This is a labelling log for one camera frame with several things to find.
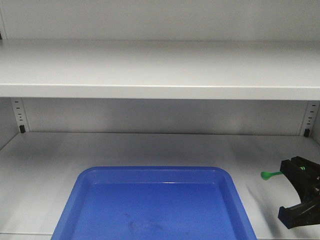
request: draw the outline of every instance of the blue plastic tray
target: blue plastic tray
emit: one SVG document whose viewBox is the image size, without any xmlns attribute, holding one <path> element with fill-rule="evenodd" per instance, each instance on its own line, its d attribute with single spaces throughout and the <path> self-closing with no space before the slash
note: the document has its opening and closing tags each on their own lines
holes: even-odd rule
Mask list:
<svg viewBox="0 0 320 240">
<path fill-rule="evenodd" d="M 216 167 L 93 167 L 52 240 L 256 240 L 230 175 Z"/>
</svg>

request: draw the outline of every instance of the metal shelving unit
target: metal shelving unit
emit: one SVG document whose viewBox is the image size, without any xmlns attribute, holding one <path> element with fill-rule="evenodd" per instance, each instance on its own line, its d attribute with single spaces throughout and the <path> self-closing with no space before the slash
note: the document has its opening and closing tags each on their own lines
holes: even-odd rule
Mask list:
<svg viewBox="0 0 320 240">
<path fill-rule="evenodd" d="M 0 0 L 0 240 L 49 240 L 87 168 L 155 165 L 225 169 L 260 240 L 320 239 L 277 219 L 299 203 L 289 181 L 260 178 L 320 162 L 319 16 L 317 1 Z"/>
</svg>

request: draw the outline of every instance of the white shelf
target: white shelf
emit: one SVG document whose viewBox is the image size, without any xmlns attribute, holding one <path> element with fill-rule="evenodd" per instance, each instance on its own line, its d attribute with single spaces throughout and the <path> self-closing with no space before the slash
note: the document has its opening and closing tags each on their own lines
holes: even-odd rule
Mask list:
<svg viewBox="0 0 320 240">
<path fill-rule="evenodd" d="M 3 40 L 0 97 L 320 100 L 320 43 Z"/>
<path fill-rule="evenodd" d="M 259 239 L 319 239 L 317 225 L 288 230 L 280 206 L 299 203 L 284 176 L 268 181 L 295 156 L 320 159 L 320 147 L 300 136 L 121 133 L 24 133 L 0 151 L 0 239 L 5 234 L 48 239 L 83 170 L 93 166 L 215 166 L 230 173 Z"/>
</svg>

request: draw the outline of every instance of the cabinet side wall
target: cabinet side wall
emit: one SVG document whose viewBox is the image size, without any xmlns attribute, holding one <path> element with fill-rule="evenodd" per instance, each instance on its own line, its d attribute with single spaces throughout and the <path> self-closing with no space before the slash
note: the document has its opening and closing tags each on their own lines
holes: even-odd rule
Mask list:
<svg viewBox="0 0 320 240">
<path fill-rule="evenodd" d="M 0 98 L 0 149 L 18 132 L 10 98 Z"/>
</svg>

